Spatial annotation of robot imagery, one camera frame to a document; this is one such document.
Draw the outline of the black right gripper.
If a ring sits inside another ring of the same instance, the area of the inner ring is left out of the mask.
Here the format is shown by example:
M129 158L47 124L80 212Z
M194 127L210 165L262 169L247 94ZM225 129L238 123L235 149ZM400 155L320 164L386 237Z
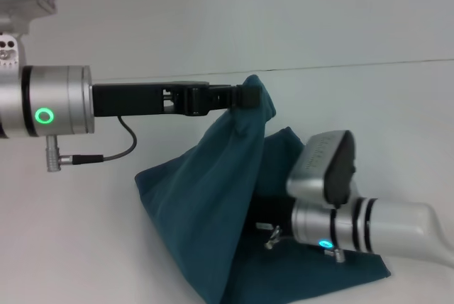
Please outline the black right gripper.
M280 236L294 239L292 213L296 200L288 196L253 196L253 230L260 234L280 229Z

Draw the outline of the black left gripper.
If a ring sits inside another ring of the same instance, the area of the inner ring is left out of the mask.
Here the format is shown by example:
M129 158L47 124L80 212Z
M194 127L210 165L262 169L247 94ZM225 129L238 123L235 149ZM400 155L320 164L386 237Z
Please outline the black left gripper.
M206 116L210 111L260 105L261 86L209 85L200 81L95 84L96 117L178 114Z

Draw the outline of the teal t-shirt with FREE print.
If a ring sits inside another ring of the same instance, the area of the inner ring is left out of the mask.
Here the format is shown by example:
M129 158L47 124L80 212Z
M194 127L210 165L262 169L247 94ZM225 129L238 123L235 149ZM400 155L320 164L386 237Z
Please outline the teal t-shirt with FREE print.
M339 264L289 240L273 249L243 226L253 196L283 196L303 143L291 128L265 134L276 114L226 111L182 156L135 177L140 199L182 275L206 304L288 304L387 278L377 255Z

